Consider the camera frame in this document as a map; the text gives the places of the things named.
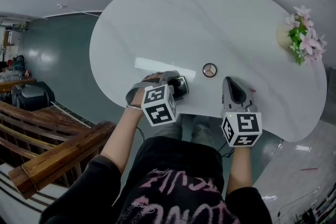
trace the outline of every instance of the circular button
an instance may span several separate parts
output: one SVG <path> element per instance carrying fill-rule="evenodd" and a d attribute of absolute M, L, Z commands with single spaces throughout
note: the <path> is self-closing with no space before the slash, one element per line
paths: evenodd
<path fill-rule="evenodd" d="M 213 63 L 207 63 L 203 67 L 203 74 L 208 78 L 212 78 L 217 73 L 217 68 Z"/>

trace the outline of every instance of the person's hand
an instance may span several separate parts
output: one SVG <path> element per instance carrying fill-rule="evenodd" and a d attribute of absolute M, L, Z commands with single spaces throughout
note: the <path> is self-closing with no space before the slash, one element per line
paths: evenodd
<path fill-rule="evenodd" d="M 162 73 L 155 73 L 152 75 L 149 75 L 147 77 L 145 77 L 142 81 L 144 82 L 153 82 L 153 81 L 158 81 L 161 78 Z M 143 99 L 143 95 L 145 93 L 145 89 L 144 88 L 138 88 L 137 93 L 135 94 L 133 101 L 131 102 L 130 105 L 132 106 L 136 106 L 137 108 L 141 107 L 141 103 L 142 103 L 142 99 Z"/>

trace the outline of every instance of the marble tabletop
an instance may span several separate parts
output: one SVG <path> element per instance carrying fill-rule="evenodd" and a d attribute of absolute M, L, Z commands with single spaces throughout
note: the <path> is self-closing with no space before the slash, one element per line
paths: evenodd
<path fill-rule="evenodd" d="M 239 78 L 255 90 L 263 129 L 296 142 L 319 121 L 327 80 L 322 62 L 299 66 L 277 44 L 287 15 L 272 0 L 113 0 L 92 33 L 92 73 L 125 106 L 134 83 L 178 70 L 190 89 L 178 111 L 217 118 L 223 79 Z M 209 62 L 217 67 L 213 78 L 202 73 Z"/>

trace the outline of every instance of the flower pot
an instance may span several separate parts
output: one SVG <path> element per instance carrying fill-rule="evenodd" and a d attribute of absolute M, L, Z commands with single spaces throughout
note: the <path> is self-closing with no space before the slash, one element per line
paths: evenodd
<path fill-rule="evenodd" d="M 289 46 L 292 45 L 292 40 L 288 36 L 289 29 L 286 25 L 279 25 L 277 28 L 277 40 L 280 47 L 289 50 Z"/>

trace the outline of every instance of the gray pants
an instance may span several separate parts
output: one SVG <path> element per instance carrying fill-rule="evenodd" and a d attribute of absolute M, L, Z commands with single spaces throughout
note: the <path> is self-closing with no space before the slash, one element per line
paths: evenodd
<path fill-rule="evenodd" d="M 176 122 L 165 125 L 156 134 L 154 134 L 153 137 L 166 136 L 182 140 L 182 118 L 183 115 L 180 115 Z M 208 117 L 195 117 L 191 142 L 215 148 L 214 141 L 210 135 Z"/>

